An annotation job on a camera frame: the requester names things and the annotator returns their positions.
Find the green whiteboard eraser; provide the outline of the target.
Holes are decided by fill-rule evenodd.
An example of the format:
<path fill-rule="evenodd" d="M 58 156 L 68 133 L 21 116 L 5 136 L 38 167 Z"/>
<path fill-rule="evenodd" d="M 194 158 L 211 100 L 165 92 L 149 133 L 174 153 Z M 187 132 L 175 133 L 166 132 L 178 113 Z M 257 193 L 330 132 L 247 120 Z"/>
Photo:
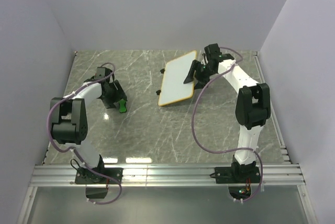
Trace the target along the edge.
<path fill-rule="evenodd" d="M 124 99 L 121 99 L 119 102 L 119 112 L 120 113 L 125 113 L 127 111 L 127 101 Z"/>

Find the orange framed whiteboard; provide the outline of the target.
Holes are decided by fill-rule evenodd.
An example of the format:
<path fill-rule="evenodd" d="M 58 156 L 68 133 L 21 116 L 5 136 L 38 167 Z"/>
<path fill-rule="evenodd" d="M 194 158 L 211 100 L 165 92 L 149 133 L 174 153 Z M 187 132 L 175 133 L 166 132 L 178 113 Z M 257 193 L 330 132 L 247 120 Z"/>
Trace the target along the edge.
<path fill-rule="evenodd" d="M 194 81 L 184 84 L 197 51 L 191 51 L 166 63 L 160 88 L 159 106 L 166 106 L 191 98 Z"/>

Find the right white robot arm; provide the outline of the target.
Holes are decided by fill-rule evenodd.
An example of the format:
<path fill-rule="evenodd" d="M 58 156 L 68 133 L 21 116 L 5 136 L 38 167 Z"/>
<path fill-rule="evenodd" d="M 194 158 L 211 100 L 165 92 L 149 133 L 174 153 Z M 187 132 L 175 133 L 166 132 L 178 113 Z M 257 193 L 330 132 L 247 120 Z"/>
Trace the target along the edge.
<path fill-rule="evenodd" d="M 259 154 L 256 149 L 259 136 L 271 116 L 270 87 L 251 78 L 240 66 L 241 60 L 235 60 L 230 54 L 205 54 L 204 61 L 194 60 L 185 78 L 184 84 L 197 80 L 196 87 L 201 88 L 191 118 L 191 130 L 195 142 L 206 152 L 224 154 L 234 152 L 231 176 L 237 182 L 249 177 L 255 167 Z M 214 151 L 204 147 L 195 132 L 195 114 L 197 107 L 210 84 L 223 77 L 237 93 L 235 116 L 240 125 L 238 147 L 235 149 Z"/>

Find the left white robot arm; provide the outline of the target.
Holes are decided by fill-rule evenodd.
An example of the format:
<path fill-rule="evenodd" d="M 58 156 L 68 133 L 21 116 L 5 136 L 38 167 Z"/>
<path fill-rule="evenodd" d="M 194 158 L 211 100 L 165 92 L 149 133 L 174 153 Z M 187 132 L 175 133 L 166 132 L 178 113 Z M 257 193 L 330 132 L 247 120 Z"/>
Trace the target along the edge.
<path fill-rule="evenodd" d="M 118 80 L 88 80 L 71 94 L 51 100 L 47 131 L 50 144 L 58 152 L 72 152 L 79 159 L 81 176 L 88 177 L 93 183 L 100 183 L 107 177 L 105 164 L 102 156 L 86 139 L 86 108 L 96 99 L 101 100 L 106 109 L 118 108 L 121 113 L 127 111 L 127 96 Z"/>

